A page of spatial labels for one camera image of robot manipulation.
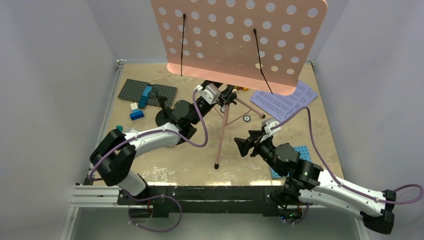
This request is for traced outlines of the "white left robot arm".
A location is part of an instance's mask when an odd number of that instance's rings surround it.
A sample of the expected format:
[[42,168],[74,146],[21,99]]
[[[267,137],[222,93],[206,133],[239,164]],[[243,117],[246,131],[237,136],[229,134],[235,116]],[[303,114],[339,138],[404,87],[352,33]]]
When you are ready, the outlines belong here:
[[196,133],[195,125],[205,126],[204,116],[215,105],[223,106],[228,100],[234,100],[233,85],[219,90],[220,83],[206,80],[195,87],[192,102],[179,100],[170,110],[169,119],[156,128],[122,133],[119,129],[111,130],[98,144],[89,157],[93,170],[89,181],[95,181],[94,172],[108,186],[118,186],[125,190],[132,201],[138,205],[149,199],[149,186],[138,174],[131,171],[135,158],[142,154],[163,148],[189,143],[197,148],[205,143],[194,143],[190,139]]

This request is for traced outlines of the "black microphone stand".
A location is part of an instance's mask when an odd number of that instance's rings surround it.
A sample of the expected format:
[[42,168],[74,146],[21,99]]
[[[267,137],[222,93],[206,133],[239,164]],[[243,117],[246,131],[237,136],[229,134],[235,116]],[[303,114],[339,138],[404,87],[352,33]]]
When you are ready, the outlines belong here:
[[158,127],[165,125],[172,121],[172,109],[166,107],[165,103],[168,100],[167,97],[157,94],[156,99],[159,103],[161,110],[156,114],[155,123]]

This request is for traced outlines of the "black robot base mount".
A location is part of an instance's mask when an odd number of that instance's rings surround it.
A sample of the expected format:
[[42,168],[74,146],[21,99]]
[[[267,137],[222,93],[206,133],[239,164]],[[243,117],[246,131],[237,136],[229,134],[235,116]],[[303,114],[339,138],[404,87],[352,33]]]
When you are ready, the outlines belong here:
[[296,223],[308,213],[306,203],[282,186],[150,186],[130,197],[120,190],[117,203],[135,208],[135,218],[167,218],[170,213],[261,214]]

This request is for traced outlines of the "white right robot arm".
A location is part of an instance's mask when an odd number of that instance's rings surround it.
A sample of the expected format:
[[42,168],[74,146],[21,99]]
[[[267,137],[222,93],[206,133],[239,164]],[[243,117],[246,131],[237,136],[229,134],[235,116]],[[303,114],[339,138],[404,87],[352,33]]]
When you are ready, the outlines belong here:
[[274,146],[271,137],[262,137],[260,130],[251,130],[248,138],[236,137],[234,142],[242,157],[260,156],[278,175],[286,177],[281,193],[273,196],[282,207],[300,202],[333,208],[361,220],[369,230],[391,234],[395,222],[391,202],[397,196],[394,191],[371,190],[332,177],[320,165],[301,158],[289,143]]

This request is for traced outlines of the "pink music stand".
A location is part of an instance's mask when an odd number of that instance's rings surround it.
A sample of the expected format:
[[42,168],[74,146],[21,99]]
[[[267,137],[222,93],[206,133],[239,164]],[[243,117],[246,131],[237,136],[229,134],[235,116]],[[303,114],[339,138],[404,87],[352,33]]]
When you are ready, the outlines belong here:
[[288,96],[328,12],[325,0],[152,0],[167,70]]

